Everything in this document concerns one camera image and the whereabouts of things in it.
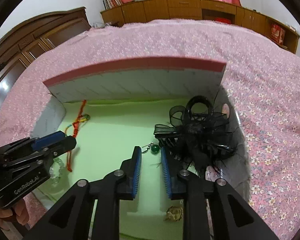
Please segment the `person's left hand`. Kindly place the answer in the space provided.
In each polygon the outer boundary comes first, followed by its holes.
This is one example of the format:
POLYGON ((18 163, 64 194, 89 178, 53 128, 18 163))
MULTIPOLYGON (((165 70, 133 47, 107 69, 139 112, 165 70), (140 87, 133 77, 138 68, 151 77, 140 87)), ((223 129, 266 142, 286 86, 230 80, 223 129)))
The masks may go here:
POLYGON ((29 221, 29 213, 26 208, 25 200, 22 198, 19 200, 14 206, 13 210, 11 209, 0 209, 0 228, 4 230, 9 230, 9 227, 6 225, 6 222, 4 221, 4 218, 8 218, 13 216, 15 213, 17 222, 21 225, 25 225, 29 221))

